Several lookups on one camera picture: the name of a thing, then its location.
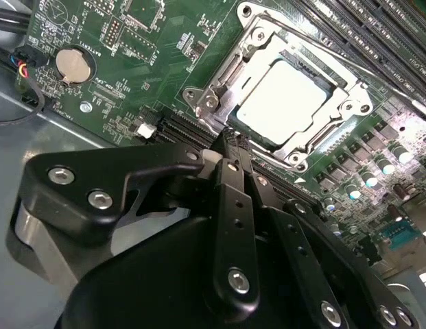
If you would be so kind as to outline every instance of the cpu socket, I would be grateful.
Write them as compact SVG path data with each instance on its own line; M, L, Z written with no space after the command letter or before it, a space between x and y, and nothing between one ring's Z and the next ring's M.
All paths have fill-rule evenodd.
M373 111L367 85L321 49L287 33L299 30L282 13L243 2L241 38L205 89L182 96L216 134L230 125L250 131L253 152L297 172L306 159L352 116Z

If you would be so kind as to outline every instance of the capacitor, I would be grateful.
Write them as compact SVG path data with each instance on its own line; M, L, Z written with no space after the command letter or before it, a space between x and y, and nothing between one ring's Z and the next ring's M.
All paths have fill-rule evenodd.
M395 147L392 150L392 154L394 154L397 160L403 165L414 159L414 155L403 146Z
M352 200L359 199L361 196L359 189L357 189L356 185L354 184L345 186L345 191Z
M390 204L386 208L386 210L388 211L388 214L390 214L391 219L393 221L401 221L403 219L403 215L401 214L399 209L397 209L397 207L394 204Z
M361 174L361 177L364 180L365 185L368 187L374 187L379 182L377 178L370 171L365 171L364 173Z
M327 211L335 210L335 203L333 202L333 199L331 197L324 199L324 208Z
M341 230L339 229L339 225L337 223L333 223L330 225L330 231L332 231L332 233L336 236L341 236Z
M353 225L348 228L348 231L350 234L357 234L359 233L359 228L356 225Z
M406 189L403 188L400 184L395 184L392 187L392 190L397 194L398 197L400 197L403 201L407 201L410 199L410 194L407 192Z
M376 165L385 175L391 175L396 170L396 167L386 158L378 160Z

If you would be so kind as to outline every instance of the black cable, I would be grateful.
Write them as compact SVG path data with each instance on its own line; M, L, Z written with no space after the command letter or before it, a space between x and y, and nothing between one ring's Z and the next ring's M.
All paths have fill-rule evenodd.
M3 62L2 60L0 60L0 67L6 69L7 71L9 71L13 74L16 74L16 72L17 72L17 69L16 69L15 66L9 65L9 64Z
M0 19L8 19L10 21L15 21L20 23L29 23L30 18L31 16L28 14L0 8Z
M12 32L17 34L27 34L28 24L11 23L0 19L0 31Z
M2 63L11 66L10 55L11 55L10 52L6 51L5 49L0 48L0 61Z
M7 125L18 125L21 123L24 123L26 121L29 121L30 119L33 119L37 114L39 114L43 107L45 106L45 96L42 94L42 90L37 85L36 80L33 80L32 78L28 77L25 79L25 81L29 84L29 86L34 90L38 97L38 104L34 110L32 110L29 114L25 115L24 117L13 119L13 120L5 120L0 121L0 127L4 127Z

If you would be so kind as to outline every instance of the black plastic arm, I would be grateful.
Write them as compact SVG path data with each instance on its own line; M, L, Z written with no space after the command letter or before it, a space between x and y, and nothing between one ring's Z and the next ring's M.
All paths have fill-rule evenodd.
M53 168L68 169L73 181L53 182L49 177ZM194 148L175 143L43 154L25 166L19 197L42 222L81 244L96 245L109 239L124 214L127 191L165 176L196 175L202 168L203 159ZM58 175L62 182L64 174ZM94 191L110 196L107 209L90 204L88 197Z

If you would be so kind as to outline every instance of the silver screw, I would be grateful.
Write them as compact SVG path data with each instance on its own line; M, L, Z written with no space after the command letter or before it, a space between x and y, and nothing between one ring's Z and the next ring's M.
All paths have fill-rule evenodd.
M261 177L261 176L257 177L257 180L258 180L258 181L259 181L259 183L260 183L261 185L263 185L263 186L268 185L268 181L267 181L265 178Z
M412 321L411 321L410 317L408 317L405 314L405 312L403 312L400 308L397 309L397 314L403 320L403 322L405 322L409 327L412 326Z
M352 110L353 109L353 102L352 101L345 101L344 103L342 103L341 109L343 109L344 111Z
M391 326L395 326L397 325L397 321L396 318L394 317L394 315L385 307L385 306L380 306L380 314L382 315L382 317L391 325Z
M247 277L236 269L230 270L228 274L228 282L236 292L242 295L249 292L249 281Z
M339 328L341 326L341 316L332 304L323 301L321 304L321 311L324 317L327 319L328 322L330 322L333 327Z
M56 167L48 172L48 178L56 184L68 185L75 179L74 173L66 168Z
M219 100L215 96L213 96L213 95L206 96L207 108L216 108L218 102L219 102Z
M228 168L231 169L232 171L238 171L239 169L233 165L232 163L228 163Z
M112 206L112 198L110 195L103 191L93 191L88 196L88 202L92 207L100 210L105 210Z
M89 103L88 101L82 101L80 103L80 111L82 111L83 113L89 113L92 111L92 104Z
M303 206L301 206L300 204L295 204L295 208L301 212L302 214L306 213L306 208L304 208Z
M192 160L197 160L199 158L197 155L191 152L187 152L187 156Z

